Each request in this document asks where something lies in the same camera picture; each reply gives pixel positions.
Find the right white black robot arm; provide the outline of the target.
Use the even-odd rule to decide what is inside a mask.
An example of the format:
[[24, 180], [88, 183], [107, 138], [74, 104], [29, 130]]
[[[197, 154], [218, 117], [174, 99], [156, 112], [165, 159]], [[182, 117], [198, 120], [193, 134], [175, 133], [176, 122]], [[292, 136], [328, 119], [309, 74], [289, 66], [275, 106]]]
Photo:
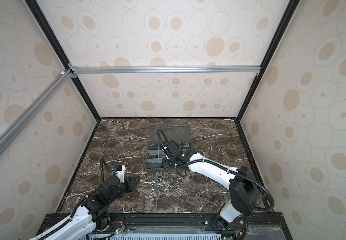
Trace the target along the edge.
[[163, 159], [165, 171], [175, 169], [178, 173], [190, 171], [201, 174], [228, 190], [230, 200], [219, 212], [220, 225], [229, 225], [237, 217], [250, 215], [254, 210], [271, 212], [274, 209], [274, 198], [249, 168], [229, 167], [212, 161], [193, 149], [182, 150], [174, 140], [167, 138], [162, 129], [157, 130], [157, 136], [166, 155]]

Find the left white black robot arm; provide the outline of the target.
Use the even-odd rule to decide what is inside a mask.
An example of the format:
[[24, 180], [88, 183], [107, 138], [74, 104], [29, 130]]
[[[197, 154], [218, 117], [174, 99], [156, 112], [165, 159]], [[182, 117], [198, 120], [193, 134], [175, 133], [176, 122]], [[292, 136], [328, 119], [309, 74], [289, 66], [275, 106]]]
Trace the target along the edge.
[[109, 168], [99, 157], [101, 184], [80, 200], [72, 212], [60, 222], [35, 236], [34, 240], [81, 240], [95, 230], [109, 227], [109, 205], [127, 193], [133, 192], [141, 177], [125, 178], [125, 166]]

